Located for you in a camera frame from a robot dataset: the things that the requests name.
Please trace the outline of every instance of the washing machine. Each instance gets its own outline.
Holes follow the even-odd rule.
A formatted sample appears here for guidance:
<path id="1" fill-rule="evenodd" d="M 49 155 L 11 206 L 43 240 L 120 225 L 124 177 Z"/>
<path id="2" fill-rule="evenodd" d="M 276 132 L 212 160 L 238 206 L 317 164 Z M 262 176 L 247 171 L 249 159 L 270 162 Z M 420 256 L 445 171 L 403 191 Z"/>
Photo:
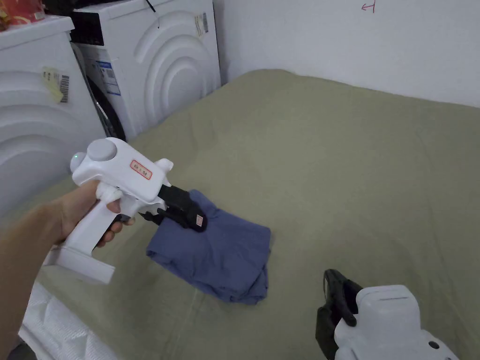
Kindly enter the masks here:
<path id="1" fill-rule="evenodd" d="M 105 137 L 72 29 L 70 18 L 48 16 L 0 32 L 0 217 L 67 176 L 72 155 Z"/>
<path id="2" fill-rule="evenodd" d="M 128 140 L 220 87 L 212 0 L 127 0 L 72 14 L 87 76 Z"/>

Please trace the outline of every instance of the black clamp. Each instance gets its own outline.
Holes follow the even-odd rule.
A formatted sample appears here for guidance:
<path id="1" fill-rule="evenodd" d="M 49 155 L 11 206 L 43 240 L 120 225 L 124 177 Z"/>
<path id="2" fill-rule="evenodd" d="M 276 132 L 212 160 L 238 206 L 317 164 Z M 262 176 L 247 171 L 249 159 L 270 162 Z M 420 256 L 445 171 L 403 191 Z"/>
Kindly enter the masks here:
<path id="1" fill-rule="evenodd" d="M 160 225 L 165 217 L 179 223 L 183 228 L 191 228 L 196 232 L 207 229 L 208 219 L 200 206 L 190 198 L 190 194 L 176 186 L 163 185 L 158 197 L 165 201 L 167 210 L 158 209 L 158 214 L 150 212 L 140 214 L 147 221 Z"/>
<path id="2" fill-rule="evenodd" d="M 317 311 L 317 327 L 315 338 L 328 360 L 334 360 L 338 350 L 335 342 L 335 328 L 341 319 L 347 325 L 355 327 L 358 314 L 357 294 L 362 287 L 347 279 L 337 270 L 327 270 L 324 273 L 324 294 L 326 304 Z"/>

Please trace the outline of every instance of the round white knob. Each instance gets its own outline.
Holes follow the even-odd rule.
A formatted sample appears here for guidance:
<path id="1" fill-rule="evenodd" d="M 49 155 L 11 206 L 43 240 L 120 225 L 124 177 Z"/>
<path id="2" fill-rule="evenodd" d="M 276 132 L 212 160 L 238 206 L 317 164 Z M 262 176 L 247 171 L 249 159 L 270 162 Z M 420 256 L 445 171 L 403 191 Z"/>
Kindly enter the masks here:
<path id="1" fill-rule="evenodd" d="M 72 159 L 70 160 L 70 171 L 72 173 L 77 170 L 77 168 L 80 166 L 82 161 L 85 159 L 86 154 L 85 153 L 76 153 L 73 155 Z"/>
<path id="2" fill-rule="evenodd" d="M 110 140 L 98 139 L 88 146 L 87 154 L 93 161 L 108 161 L 117 154 L 117 147 Z"/>

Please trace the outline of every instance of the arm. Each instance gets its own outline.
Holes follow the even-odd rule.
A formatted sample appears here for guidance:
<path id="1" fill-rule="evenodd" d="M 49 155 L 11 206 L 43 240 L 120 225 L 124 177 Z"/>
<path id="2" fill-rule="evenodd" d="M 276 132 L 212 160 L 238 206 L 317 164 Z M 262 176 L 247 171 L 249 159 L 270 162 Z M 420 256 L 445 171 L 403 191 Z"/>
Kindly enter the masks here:
<path id="1" fill-rule="evenodd" d="M 43 204 L 0 235 L 0 360 L 6 359 L 22 324 L 35 278 L 54 244 L 59 244 L 96 203 L 98 182 Z M 120 212 L 118 202 L 108 208 Z M 122 224 L 114 224 L 98 247 L 112 241 Z"/>

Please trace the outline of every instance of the black wire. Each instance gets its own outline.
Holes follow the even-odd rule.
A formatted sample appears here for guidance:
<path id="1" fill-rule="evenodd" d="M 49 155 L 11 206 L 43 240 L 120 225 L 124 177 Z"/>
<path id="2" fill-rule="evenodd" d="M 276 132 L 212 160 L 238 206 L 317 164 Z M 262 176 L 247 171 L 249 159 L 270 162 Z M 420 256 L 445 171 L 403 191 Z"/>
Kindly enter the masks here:
<path id="1" fill-rule="evenodd" d="M 150 8 L 152 9 L 153 12 L 156 12 L 155 8 L 153 7 L 153 5 L 150 3 L 150 1 L 148 0 L 145 0 L 148 4 L 148 6 L 150 6 Z"/>

